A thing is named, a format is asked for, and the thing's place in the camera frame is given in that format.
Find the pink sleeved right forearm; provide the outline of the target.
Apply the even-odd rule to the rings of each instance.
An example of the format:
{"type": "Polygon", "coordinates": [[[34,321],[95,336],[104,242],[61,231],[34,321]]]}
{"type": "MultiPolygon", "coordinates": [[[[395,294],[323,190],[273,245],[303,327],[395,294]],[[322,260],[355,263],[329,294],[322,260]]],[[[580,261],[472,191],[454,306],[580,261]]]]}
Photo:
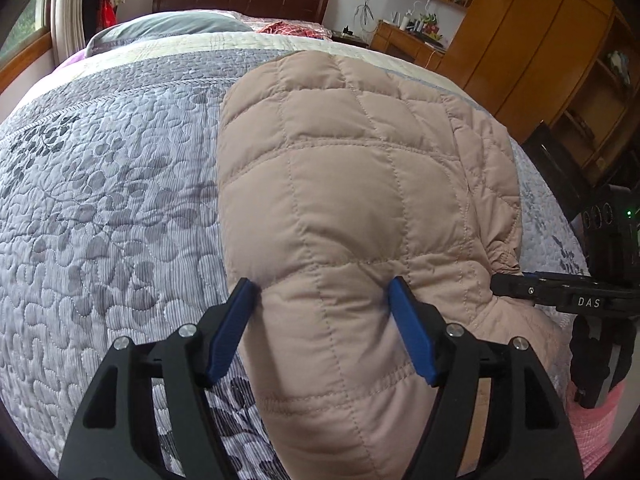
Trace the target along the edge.
{"type": "Polygon", "coordinates": [[[625,381],[620,382],[606,397],[600,408],[582,408],[575,400],[576,386],[571,382],[566,390],[566,412],[577,442],[582,469],[588,477],[611,451],[610,437],[625,381]]]}

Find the black gloved right hand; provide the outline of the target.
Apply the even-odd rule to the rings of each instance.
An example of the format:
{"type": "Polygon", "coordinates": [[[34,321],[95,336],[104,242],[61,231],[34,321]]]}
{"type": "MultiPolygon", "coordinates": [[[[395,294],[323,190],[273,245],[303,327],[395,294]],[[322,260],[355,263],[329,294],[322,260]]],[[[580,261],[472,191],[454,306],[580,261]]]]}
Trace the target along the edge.
{"type": "Polygon", "coordinates": [[[600,408],[627,376],[637,325],[629,318],[577,315],[570,338],[570,380],[582,408],[600,408]]]}

